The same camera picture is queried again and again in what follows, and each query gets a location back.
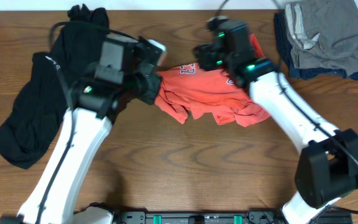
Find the wood grain surface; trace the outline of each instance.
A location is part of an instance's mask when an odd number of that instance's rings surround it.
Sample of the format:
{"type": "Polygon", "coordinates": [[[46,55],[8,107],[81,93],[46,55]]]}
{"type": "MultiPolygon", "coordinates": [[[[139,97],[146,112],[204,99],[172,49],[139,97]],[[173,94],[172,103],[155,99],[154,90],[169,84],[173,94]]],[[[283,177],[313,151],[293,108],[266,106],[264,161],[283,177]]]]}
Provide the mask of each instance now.
{"type": "MultiPolygon", "coordinates": [[[[265,55],[278,60],[275,11],[225,11],[244,19],[265,55]]],[[[168,48],[163,69],[193,62],[194,46],[210,40],[204,22],[213,11],[109,11],[111,28],[155,39],[168,48]]],[[[0,12],[0,125],[29,81],[34,52],[45,51],[49,28],[65,12],[0,12]]],[[[328,121],[358,133],[358,82],[320,75],[290,82],[328,121]]],[[[53,151],[23,170],[0,156],[0,216],[16,214],[53,151]]],[[[210,114],[184,125],[156,106],[134,100],[97,152],[76,209],[91,202],[150,211],[278,208],[295,193],[298,154],[270,118],[248,128],[218,126],[210,114]]],[[[358,209],[358,190],[339,203],[358,209]]]]}

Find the black cloth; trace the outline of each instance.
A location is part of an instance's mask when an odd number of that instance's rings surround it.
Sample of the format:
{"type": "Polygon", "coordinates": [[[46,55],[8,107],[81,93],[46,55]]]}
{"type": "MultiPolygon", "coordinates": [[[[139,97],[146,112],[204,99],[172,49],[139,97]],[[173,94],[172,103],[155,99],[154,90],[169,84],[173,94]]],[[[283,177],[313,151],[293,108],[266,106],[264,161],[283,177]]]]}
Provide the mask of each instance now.
{"type": "Polygon", "coordinates": [[[351,78],[358,81],[358,72],[347,76],[344,69],[330,68],[295,68],[291,57],[291,43],[287,39],[287,25],[285,24],[285,14],[276,13],[274,15],[274,31],[276,37],[277,51],[284,63],[287,65],[291,78],[302,78],[307,80],[319,74],[338,75],[343,78],[351,78]]]}
{"type": "MultiPolygon", "coordinates": [[[[109,27],[104,8],[90,12],[83,5],[68,11],[71,21],[86,21],[109,27]]],[[[101,46],[108,34],[77,24],[66,25],[60,31],[50,53],[33,55],[30,81],[16,97],[12,113],[0,127],[0,154],[12,165],[28,169],[47,151],[56,136],[67,109],[53,63],[56,60],[63,71],[82,74],[92,62],[100,59],[101,46]]]]}

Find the white wall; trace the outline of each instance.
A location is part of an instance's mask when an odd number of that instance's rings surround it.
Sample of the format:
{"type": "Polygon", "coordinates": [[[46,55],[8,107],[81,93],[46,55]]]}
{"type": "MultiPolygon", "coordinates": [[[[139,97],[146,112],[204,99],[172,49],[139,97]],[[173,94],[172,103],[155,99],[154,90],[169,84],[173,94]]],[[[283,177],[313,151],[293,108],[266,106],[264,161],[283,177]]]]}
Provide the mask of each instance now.
{"type": "MultiPolygon", "coordinates": [[[[85,3],[90,9],[112,10],[198,10],[217,9],[223,0],[0,0],[0,11],[69,10],[85,3]]],[[[225,9],[276,9],[291,0],[230,0],[225,9]]]]}

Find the crumpled red clothing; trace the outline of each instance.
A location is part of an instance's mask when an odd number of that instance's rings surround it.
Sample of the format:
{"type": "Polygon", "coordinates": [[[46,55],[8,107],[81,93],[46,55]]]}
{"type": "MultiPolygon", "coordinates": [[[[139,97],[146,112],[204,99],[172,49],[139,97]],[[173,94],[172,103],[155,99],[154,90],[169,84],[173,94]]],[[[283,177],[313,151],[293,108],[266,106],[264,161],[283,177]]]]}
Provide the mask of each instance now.
{"type": "MultiPolygon", "coordinates": [[[[264,57],[254,34],[250,35],[256,57],[264,57]]],[[[166,72],[155,104],[185,123],[188,111],[198,119],[204,113],[212,113],[217,124],[236,121],[243,127],[267,119],[270,115],[254,103],[244,90],[237,88],[223,70],[206,72],[198,63],[182,65],[166,72]]]]}

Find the navy blue cloth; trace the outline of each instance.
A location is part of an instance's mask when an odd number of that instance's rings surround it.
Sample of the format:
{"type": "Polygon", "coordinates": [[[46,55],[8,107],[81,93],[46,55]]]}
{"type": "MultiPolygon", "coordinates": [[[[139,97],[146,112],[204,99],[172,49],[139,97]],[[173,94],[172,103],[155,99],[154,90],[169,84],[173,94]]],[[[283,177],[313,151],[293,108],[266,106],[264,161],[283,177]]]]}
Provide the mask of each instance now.
{"type": "MultiPolygon", "coordinates": [[[[274,32],[276,35],[277,51],[284,63],[287,65],[291,78],[302,78],[307,80],[314,78],[319,74],[338,75],[343,78],[348,78],[344,69],[330,69],[330,68],[307,68],[299,69],[293,65],[291,57],[292,45],[287,39],[287,27],[285,25],[284,13],[274,14],[274,32]]],[[[358,72],[353,73],[349,78],[358,81],[358,72]]]]}

